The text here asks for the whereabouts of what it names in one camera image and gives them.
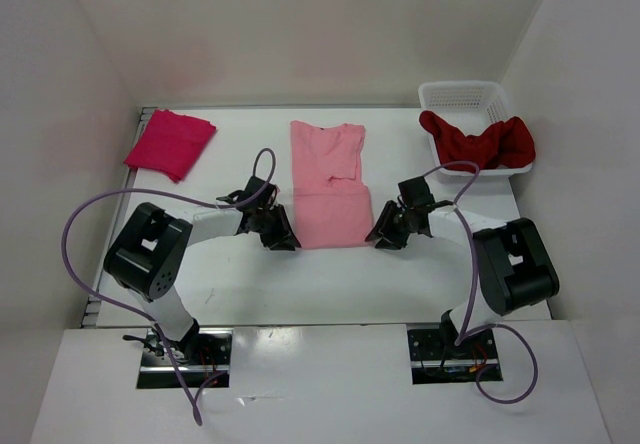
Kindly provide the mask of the dark red t shirt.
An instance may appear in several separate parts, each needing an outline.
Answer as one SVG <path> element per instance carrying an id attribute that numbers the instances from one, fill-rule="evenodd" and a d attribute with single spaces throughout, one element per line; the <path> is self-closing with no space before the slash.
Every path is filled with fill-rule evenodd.
<path id="1" fill-rule="evenodd" d="M 523 168 L 536 158 L 533 137 L 516 116 L 489 125 L 479 135 L 465 135 L 428 110 L 420 114 L 419 123 L 434 139 L 440 163 L 447 164 L 447 170 L 474 171 L 473 166 L 458 161 L 474 162 L 480 170 Z"/>

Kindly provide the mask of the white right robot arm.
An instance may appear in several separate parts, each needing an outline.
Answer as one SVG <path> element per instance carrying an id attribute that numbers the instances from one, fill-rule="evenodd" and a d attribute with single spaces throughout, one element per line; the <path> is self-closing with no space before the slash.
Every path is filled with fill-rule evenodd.
<path id="1" fill-rule="evenodd" d="M 473 346 L 474 334 L 559 292 L 558 275 L 530 219 L 493 219 L 463 211 L 451 201 L 418 207 L 389 201 L 366 240 L 378 249 L 400 250 L 412 234 L 470 251 L 468 298 L 445 311 L 439 324 L 439 346 L 450 357 L 464 355 Z"/>

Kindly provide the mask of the light pink t shirt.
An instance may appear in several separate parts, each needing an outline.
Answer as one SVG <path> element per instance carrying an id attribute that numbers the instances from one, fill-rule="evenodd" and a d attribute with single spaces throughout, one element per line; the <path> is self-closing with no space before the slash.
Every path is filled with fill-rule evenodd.
<path id="1" fill-rule="evenodd" d="M 290 123 L 295 234 L 306 250 L 364 247 L 373 228 L 362 180 L 366 129 Z"/>

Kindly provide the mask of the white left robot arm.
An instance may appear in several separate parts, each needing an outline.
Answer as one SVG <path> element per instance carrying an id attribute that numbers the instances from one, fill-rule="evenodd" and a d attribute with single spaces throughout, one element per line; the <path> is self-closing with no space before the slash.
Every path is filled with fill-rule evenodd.
<path id="1" fill-rule="evenodd" d="M 174 216 L 152 203 L 140 204 L 107 251 L 104 271 L 135 296 L 141 311 L 160 327 L 164 351 L 180 364 L 194 360 L 204 338 L 175 288 L 188 247 L 247 233 L 260 236 L 272 251 L 301 244 L 281 205 L 238 209 L 198 209 Z"/>

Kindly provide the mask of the magenta t shirt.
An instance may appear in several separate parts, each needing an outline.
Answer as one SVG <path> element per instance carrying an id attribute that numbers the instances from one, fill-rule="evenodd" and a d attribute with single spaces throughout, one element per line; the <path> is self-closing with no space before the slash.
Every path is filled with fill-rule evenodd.
<path id="1" fill-rule="evenodd" d="M 161 173 L 183 181 L 217 132 L 209 121 L 155 110 L 137 143 L 124 160 L 131 170 Z"/>

